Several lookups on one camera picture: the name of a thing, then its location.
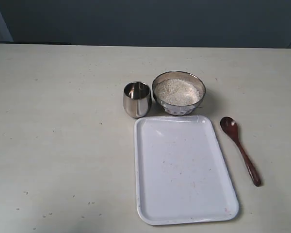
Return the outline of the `dark wooden spoon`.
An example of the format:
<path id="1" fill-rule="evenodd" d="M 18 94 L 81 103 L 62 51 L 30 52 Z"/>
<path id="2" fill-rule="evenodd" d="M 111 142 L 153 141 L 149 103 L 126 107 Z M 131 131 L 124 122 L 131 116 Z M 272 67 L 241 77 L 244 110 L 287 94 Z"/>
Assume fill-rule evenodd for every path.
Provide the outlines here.
<path id="1" fill-rule="evenodd" d="M 231 117 L 225 116 L 220 120 L 220 126 L 221 126 L 221 129 L 223 130 L 223 132 L 228 137 L 230 137 L 230 139 L 238 147 L 238 149 L 243 157 L 245 166 L 249 172 L 249 175 L 251 177 L 253 184 L 256 187 L 260 187 L 262 185 L 260 175 L 259 175 L 257 169 L 255 168 L 255 165 L 252 163 L 250 157 L 247 155 L 247 153 L 245 152 L 245 150 L 240 142 L 239 127 L 238 127 L 237 122 L 234 119 L 232 119 Z"/>

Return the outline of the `steel cup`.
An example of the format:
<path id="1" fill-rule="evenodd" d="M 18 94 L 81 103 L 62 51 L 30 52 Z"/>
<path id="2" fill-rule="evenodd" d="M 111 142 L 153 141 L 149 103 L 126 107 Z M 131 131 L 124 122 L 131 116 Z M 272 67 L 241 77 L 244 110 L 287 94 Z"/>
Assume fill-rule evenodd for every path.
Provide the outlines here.
<path id="1" fill-rule="evenodd" d="M 150 87 L 144 82 L 131 82 L 124 87 L 123 107 L 132 118 L 144 117 L 151 108 Z"/>

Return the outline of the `steel bowl with rice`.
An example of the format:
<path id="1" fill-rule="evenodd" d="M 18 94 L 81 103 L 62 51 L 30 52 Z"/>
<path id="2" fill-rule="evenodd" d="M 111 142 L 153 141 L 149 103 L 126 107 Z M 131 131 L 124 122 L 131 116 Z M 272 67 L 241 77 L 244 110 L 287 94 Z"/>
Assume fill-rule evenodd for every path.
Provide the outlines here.
<path id="1" fill-rule="evenodd" d="M 163 110 L 174 116 L 192 113 L 203 101 L 206 87 L 197 76 L 184 71 L 168 71 L 152 83 L 153 98 Z"/>

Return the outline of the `white plastic tray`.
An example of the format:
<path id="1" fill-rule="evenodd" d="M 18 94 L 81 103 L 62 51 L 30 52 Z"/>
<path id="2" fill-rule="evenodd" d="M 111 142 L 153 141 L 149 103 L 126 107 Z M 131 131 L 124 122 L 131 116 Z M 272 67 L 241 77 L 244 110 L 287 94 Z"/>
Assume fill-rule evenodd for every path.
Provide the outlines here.
<path id="1" fill-rule="evenodd" d="M 239 202 L 211 121 L 153 116 L 134 124 L 136 202 L 149 225 L 227 221 Z"/>

